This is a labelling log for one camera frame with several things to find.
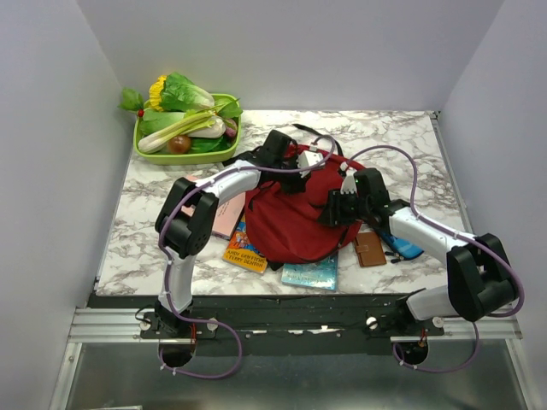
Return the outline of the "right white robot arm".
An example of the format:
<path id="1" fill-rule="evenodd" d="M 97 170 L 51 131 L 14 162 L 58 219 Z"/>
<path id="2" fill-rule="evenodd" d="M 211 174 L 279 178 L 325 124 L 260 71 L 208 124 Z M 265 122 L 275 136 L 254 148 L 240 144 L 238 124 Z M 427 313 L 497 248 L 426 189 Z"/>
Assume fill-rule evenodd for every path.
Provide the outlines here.
<path id="1" fill-rule="evenodd" d="M 424 320 L 433 317 L 475 322 L 518 296 L 507 255 L 497 237 L 476 237 L 419 217 L 408 202 L 390 198 L 375 168 L 348 175 L 340 188 L 330 190 L 318 219 L 330 227 L 349 226 L 358 220 L 412 243 L 446 268 L 446 285 L 406 296 L 394 312 L 393 324 L 402 334 L 415 333 Z"/>

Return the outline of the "red backpack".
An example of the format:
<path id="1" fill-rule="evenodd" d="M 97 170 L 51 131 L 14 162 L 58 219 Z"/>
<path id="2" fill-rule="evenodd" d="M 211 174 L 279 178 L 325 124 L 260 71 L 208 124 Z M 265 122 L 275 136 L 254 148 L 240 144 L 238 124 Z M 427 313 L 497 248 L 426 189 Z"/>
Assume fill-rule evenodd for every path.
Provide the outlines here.
<path id="1" fill-rule="evenodd" d="M 328 192 L 340 190 L 339 169 L 346 161 L 336 143 L 325 166 L 314 170 L 304 193 L 284 193 L 277 173 L 263 173 L 258 186 L 245 192 L 248 237 L 272 269 L 321 261 L 356 238 L 361 221 L 349 226 L 325 226 L 317 221 Z"/>

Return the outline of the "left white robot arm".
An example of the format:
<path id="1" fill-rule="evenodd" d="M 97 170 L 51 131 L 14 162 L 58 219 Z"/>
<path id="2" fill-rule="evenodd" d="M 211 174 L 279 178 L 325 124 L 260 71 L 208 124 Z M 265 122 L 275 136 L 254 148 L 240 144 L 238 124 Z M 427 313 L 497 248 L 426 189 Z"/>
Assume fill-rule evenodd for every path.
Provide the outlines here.
<path id="1" fill-rule="evenodd" d="M 212 236 L 217 210 L 236 196 L 263 182 L 280 182 L 302 191 L 307 178 L 326 161 L 317 148 L 287 150 L 294 141 L 271 131 L 263 145 L 235 156 L 214 175 L 191 181 L 177 179 L 156 219 L 158 247 L 166 256 L 159 303 L 167 309 L 160 327 L 171 337 L 181 337 L 190 324 L 184 312 L 192 301 L 191 281 L 197 258 Z"/>

